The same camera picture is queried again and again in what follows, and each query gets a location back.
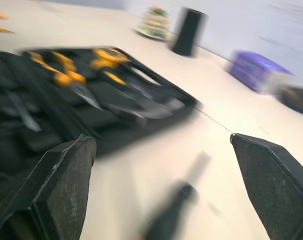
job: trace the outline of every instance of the table surface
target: table surface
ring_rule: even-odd
[[[195,185],[198,198],[187,206],[178,237],[269,239],[248,199],[230,134],[282,145],[303,165],[302,114],[235,80],[217,55],[196,47],[196,57],[182,57],[168,43],[138,35],[140,19],[126,11],[39,0],[2,0],[0,11],[9,16],[0,27],[15,32],[0,33],[1,51],[116,46],[202,103],[184,123],[95,162],[81,239],[134,239],[202,151],[211,161]]]

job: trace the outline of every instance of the black tool case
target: black tool case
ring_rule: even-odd
[[[46,63],[61,69],[52,51],[74,61],[77,73],[87,80],[87,88],[99,103],[132,107],[134,99],[128,99],[113,85],[97,77],[90,67],[96,57],[93,48],[87,49],[30,49],[22,56],[0,52],[0,60],[6,66],[6,88],[19,95],[41,131],[27,129],[17,110],[0,87],[0,193],[16,186],[49,149],[76,139],[80,134],[95,137],[97,156],[118,149],[133,140],[172,126],[185,119],[195,108],[197,101],[168,80],[164,79],[132,56],[115,48],[132,61],[136,68],[159,84],[149,80],[138,82],[154,100],[162,103],[174,97],[184,106],[162,119],[150,119],[145,126],[124,121],[110,111],[99,111],[89,105],[68,87],[57,86],[48,69],[30,58],[30,51],[42,55]],[[125,79],[128,73],[119,72]]]

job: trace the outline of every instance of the wall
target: wall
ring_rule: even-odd
[[[198,44],[222,57],[228,58],[234,49],[251,49],[258,16],[253,14],[264,0],[129,0],[126,8],[142,16],[148,6],[159,6],[169,12],[170,30],[177,32],[183,7],[193,8],[208,15]]]
[[[279,63],[303,85],[303,0],[127,0],[126,9],[142,17],[150,6],[168,11],[177,33],[182,8],[208,15],[198,45],[229,59],[249,50]]]
[[[90,7],[124,9],[127,0],[42,0],[45,2],[83,5]]]

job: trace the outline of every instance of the purple box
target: purple box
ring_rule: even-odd
[[[272,60],[254,52],[238,51],[228,72],[250,89],[273,94],[293,74]]]

